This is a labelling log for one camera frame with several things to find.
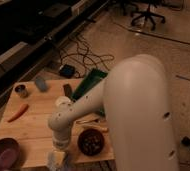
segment desk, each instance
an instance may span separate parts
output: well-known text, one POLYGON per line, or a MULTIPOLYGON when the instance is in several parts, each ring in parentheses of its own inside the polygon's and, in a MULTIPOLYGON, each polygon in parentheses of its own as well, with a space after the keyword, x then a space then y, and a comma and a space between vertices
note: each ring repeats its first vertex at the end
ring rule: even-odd
MULTIPOLYGON (((30 93, 25 99, 21 99, 12 91, 0 123, 0 139, 12 137, 20 144, 21 157, 17 167, 26 168, 46 165, 48 153, 54 149, 52 145, 52 131, 48 128, 47 118, 56 111, 55 100, 59 96, 64 96, 63 85, 70 84, 74 90, 80 81, 80 79, 47 81, 49 89, 45 93, 39 92, 33 82, 22 82, 30 93), (7 120, 24 103, 29 104, 29 109, 20 118, 8 123, 7 120)), ((95 114, 90 114, 83 119, 94 117, 96 117, 95 114)), ((100 154, 94 157, 87 157, 82 154, 77 147, 78 135, 82 131, 83 128, 80 125, 74 124, 72 140, 69 146, 74 163, 114 159, 108 133, 103 133, 105 147, 100 154)))

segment carrot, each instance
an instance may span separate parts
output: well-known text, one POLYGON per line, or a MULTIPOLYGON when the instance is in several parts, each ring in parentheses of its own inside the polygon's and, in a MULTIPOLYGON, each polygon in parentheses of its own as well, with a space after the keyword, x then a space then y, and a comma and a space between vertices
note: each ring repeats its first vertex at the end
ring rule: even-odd
POLYGON ((27 109, 29 108, 28 104, 23 104, 20 109, 9 119, 7 122, 12 122, 16 119, 18 119, 21 115, 23 115, 27 109))

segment purple bowl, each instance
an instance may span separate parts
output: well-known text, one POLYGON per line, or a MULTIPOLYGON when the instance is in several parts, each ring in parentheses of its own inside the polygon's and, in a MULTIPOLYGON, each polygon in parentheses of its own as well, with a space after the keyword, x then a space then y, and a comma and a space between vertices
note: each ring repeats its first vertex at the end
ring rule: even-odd
POLYGON ((18 159, 20 148, 18 142, 13 138, 0 140, 0 171, 9 169, 18 159))

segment marble floor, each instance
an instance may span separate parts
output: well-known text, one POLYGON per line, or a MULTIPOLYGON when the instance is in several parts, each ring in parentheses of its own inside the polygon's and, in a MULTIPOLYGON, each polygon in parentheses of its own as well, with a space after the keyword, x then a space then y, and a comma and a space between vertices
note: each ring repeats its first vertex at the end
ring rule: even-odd
MULTIPOLYGON (((166 7, 159 7, 155 10, 165 15, 167 22, 158 23, 156 30, 150 31, 150 25, 142 21, 136 27, 130 26, 131 17, 123 16, 119 6, 114 5, 109 11, 102 11, 95 18, 95 23, 90 23, 74 36, 70 35, 66 46, 61 47, 55 44, 55 58, 52 61, 60 65, 63 59, 63 64, 76 67, 78 71, 76 76, 84 76, 93 67, 107 72, 122 59, 137 54, 150 54, 159 58, 167 71, 180 170, 190 171, 190 148, 181 144, 184 136, 190 137, 190 0, 185 0, 182 11, 172 11, 166 7), (132 32, 138 30, 146 34, 132 32), (90 52, 87 54, 92 56, 93 53, 92 59, 98 63, 97 66, 87 65, 85 68, 81 64, 82 55, 79 55, 79 51, 84 53, 87 47, 90 52), (109 60, 103 65, 99 63, 100 58, 96 56, 101 56, 102 60, 109 60)), ((45 79, 64 79, 56 72, 57 69, 51 70, 45 67, 37 75, 45 79)), ((90 169, 95 167, 93 170, 101 170, 100 165, 97 165, 99 163, 95 166, 84 165, 82 167, 81 165, 79 167, 81 170, 83 168, 87 170, 89 167, 90 169)))

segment small cup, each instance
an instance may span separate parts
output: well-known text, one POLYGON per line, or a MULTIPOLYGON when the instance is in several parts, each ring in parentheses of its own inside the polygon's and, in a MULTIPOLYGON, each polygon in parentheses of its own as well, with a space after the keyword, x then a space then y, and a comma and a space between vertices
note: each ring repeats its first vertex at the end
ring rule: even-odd
POLYGON ((20 98, 26 98, 28 96, 28 91, 26 89, 26 86, 23 84, 16 86, 15 92, 20 96, 20 98))

